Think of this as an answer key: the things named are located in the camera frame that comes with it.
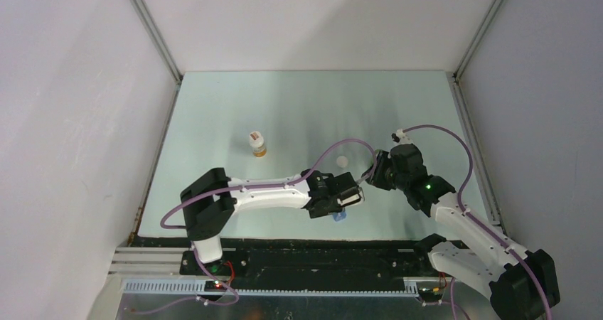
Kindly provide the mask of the blue pill organizer box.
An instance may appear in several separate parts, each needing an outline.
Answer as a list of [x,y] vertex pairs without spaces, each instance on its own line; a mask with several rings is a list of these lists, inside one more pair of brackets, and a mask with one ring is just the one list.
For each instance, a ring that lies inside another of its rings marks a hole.
[[340,222],[340,221],[342,221],[342,220],[345,220],[345,219],[346,219],[346,217],[347,217],[347,213],[346,213],[346,211],[345,211],[345,210],[342,210],[342,211],[340,211],[340,212],[334,213],[334,214],[332,215],[332,218],[333,218],[333,220],[334,220],[335,222]]

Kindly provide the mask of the white bottle orange label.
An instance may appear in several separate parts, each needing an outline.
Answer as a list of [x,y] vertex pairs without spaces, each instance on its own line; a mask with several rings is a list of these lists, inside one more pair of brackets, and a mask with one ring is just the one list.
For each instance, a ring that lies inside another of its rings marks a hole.
[[249,144],[252,148],[252,153],[254,156],[262,157],[267,153],[265,138],[259,131],[250,132]]

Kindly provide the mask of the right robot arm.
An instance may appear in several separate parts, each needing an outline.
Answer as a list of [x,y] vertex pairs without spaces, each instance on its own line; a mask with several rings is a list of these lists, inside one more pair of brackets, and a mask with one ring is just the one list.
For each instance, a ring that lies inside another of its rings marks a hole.
[[460,203],[455,188],[427,172],[420,150],[411,143],[380,150],[367,182],[386,191],[399,190],[407,203],[450,229],[464,249],[441,235],[420,241],[413,265],[418,273],[436,271],[458,279],[489,300],[500,319],[537,319],[560,303],[553,258],[532,252]]

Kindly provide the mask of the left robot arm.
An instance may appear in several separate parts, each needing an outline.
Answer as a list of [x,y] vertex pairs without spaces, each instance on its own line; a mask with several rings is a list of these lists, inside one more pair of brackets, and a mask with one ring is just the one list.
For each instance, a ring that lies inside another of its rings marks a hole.
[[306,210],[320,218],[362,203],[362,188],[346,172],[335,176],[306,169],[300,174],[268,180],[229,177],[223,168],[207,171],[180,193],[187,238],[198,253],[197,265],[217,274],[225,265],[220,233],[238,213],[269,208]]

